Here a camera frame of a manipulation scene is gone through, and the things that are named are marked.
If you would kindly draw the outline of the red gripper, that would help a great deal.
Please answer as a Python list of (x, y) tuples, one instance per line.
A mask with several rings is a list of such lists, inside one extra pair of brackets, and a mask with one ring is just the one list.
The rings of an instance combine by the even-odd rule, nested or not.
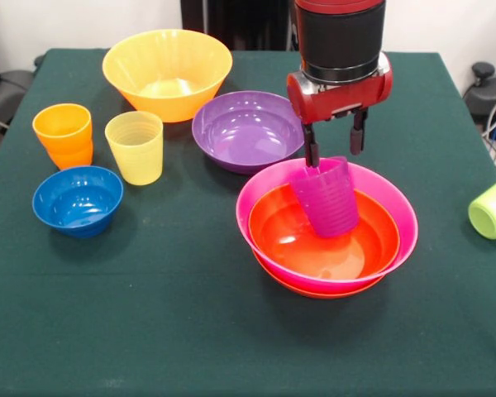
[(302, 71), (287, 76), (287, 93), (296, 115), (302, 122), (305, 161), (308, 167), (319, 166), (320, 155), (311, 123), (328, 121), (354, 112), (350, 132), (350, 152), (359, 155), (365, 146), (365, 122), (369, 108), (388, 98), (393, 87), (393, 71), (388, 56), (381, 52), (377, 70), (360, 81), (326, 85), (309, 80)]

